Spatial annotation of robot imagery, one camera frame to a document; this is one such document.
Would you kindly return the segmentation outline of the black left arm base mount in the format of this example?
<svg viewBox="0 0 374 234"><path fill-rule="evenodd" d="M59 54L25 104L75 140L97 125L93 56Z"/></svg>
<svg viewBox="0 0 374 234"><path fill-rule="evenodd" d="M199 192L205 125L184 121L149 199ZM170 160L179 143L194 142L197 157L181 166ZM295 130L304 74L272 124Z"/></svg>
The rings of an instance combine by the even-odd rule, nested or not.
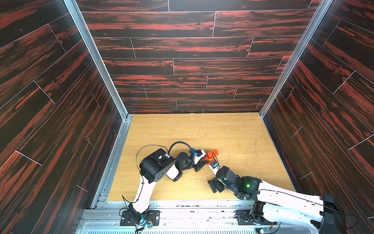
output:
<svg viewBox="0 0 374 234"><path fill-rule="evenodd" d="M152 228L158 226L160 222L160 211L159 210L146 210L139 214L137 212L130 212L124 210L121 215L120 226L129 227L144 227Z"/></svg>

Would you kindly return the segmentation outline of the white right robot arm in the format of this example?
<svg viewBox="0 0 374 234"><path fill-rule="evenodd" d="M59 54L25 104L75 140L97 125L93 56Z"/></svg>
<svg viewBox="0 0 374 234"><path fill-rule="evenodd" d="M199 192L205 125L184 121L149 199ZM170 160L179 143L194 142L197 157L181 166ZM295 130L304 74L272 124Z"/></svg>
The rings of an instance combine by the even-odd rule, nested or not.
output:
<svg viewBox="0 0 374 234"><path fill-rule="evenodd" d="M321 196L293 192L251 176L234 174L228 167L209 165L215 178L208 182L214 193L228 190L239 200L252 200L251 222L260 225L287 223L319 234L345 234L345 213L330 194Z"/></svg>

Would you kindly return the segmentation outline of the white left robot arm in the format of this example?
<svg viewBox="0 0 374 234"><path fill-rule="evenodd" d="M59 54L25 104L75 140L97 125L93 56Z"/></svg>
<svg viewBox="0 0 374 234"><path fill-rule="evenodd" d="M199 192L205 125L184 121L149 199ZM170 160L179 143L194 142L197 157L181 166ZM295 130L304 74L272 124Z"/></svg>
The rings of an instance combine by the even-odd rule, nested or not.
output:
<svg viewBox="0 0 374 234"><path fill-rule="evenodd" d="M193 148L189 154L181 152L176 158L161 148L145 157L139 165L140 184L135 200L128 206L131 217L138 223L145 219L153 190L163 177L167 176L176 182L181 178L183 171L199 171L199 166L204 166L208 162L205 151Z"/></svg>

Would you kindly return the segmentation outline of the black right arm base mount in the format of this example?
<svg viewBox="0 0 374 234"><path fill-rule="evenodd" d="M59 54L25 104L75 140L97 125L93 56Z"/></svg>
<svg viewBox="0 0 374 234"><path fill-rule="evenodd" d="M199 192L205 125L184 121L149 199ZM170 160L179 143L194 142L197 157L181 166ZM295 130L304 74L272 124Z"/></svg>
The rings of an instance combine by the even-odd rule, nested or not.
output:
<svg viewBox="0 0 374 234"><path fill-rule="evenodd" d="M278 225L278 222L269 222L261 215L253 215L251 210L236 210L234 218L237 219L239 226L244 225Z"/></svg>

